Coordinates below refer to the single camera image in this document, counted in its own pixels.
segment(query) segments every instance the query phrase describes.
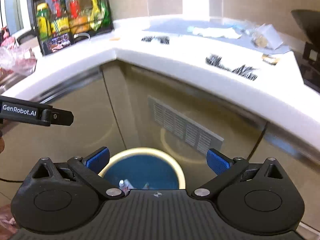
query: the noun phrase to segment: blue textured pad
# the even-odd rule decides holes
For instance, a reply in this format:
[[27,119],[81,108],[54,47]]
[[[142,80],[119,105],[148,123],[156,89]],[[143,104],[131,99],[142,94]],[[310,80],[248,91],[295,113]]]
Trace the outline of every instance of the blue textured pad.
[[91,159],[87,160],[85,166],[95,173],[99,173],[109,163],[109,149],[105,148]]
[[230,164],[216,155],[212,150],[207,152],[207,164],[215,174],[220,175],[230,168]]

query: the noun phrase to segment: bin rim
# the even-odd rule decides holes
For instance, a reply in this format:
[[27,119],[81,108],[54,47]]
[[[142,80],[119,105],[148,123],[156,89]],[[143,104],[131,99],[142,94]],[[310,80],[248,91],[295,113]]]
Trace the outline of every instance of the bin rim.
[[174,158],[172,158],[169,154],[154,148],[147,148],[147,147],[132,148],[132,149],[128,149],[128,150],[117,153],[116,155],[110,158],[109,163],[102,169],[102,171],[99,173],[99,176],[103,178],[106,172],[110,169],[110,167],[116,164],[117,162],[127,159],[129,157],[138,156],[138,155],[148,155],[148,156],[157,157],[163,160],[164,162],[166,162],[167,164],[169,164],[177,175],[178,182],[179,182],[179,189],[186,189],[186,180],[184,177],[184,173],[180,165],[177,163],[177,161]]

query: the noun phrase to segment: blue gripper pad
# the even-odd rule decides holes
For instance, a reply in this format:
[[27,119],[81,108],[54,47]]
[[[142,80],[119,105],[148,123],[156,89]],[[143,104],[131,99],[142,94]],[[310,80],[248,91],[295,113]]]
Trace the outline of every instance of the blue gripper pad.
[[207,164],[210,167],[211,170],[214,171],[215,174],[220,175],[224,171],[230,168],[233,161],[225,156],[224,160],[221,158],[220,155],[222,155],[220,152],[217,151],[217,153],[213,152],[213,149],[210,149],[207,152]]
[[82,163],[94,171],[99,173],[109,163],[110,152],[107,147],[102,147],[82,160]]

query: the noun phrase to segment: ribbed black surface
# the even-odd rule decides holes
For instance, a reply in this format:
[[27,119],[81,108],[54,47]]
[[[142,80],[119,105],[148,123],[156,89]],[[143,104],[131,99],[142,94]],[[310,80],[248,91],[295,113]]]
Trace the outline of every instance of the ribbed black surface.
[[253,236],[226,224],[208,201],[190,198],[185,190],[132,190],[108,201],[87,225],[59,235],[38,235],[21,229],[13,240],[298,240],[296,233]]

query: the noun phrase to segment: cabinet door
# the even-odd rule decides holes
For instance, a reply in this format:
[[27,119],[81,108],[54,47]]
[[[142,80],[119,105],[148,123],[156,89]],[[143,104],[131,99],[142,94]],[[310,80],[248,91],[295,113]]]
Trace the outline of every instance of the cabinet door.
[[[157,73],[121,62],[118,62],[118,65],[126,81],[130,100],[128,107],[132,109],[140,146],[157,148],[176,159],[185,173],[189,192],[212,179],[215,174],[207,166],[204,153],[197,151],[154,120],[149,106],[150,97],[223,138],[221,152],[230,158],[248,157],[254,148],[261,131],[244,121],[234,110],[222,105],[223,100]],[[110,85],[110,82],[118,79],[110,76],[111,71],[107,66],[104,75],[114,106],[113,98],[123,97],[118,89],[112,89],[116,86]],[[123,114],[116,110],[117,107],[114,106],[114,109],[122,130],[120,120]]]
[[[73,156],[87,156],[102,146],[108,147],[112,155],[125,149],[102,77],[50,104],[72,111],[73,124],[14,126],[3,136],[5,150],[0,154],[0,177],[23,180],[44,156],[53,162],[66,162]],[[18,188],[17,184],[0,181],[0,192],[9,198]]]
[[[317,164],[307,161],[305,156],[315,155],[307,148],[308,146],[302,147],[297,138],[288,140],[278,128],[269,125],[250,162],[263,163],[268,157],[276,158],[304,200],[305,213],[302,222],[320,231],[320,169]],[[315,238],[307,235],[307,239],[318,239],[314,234],[312,237]]]

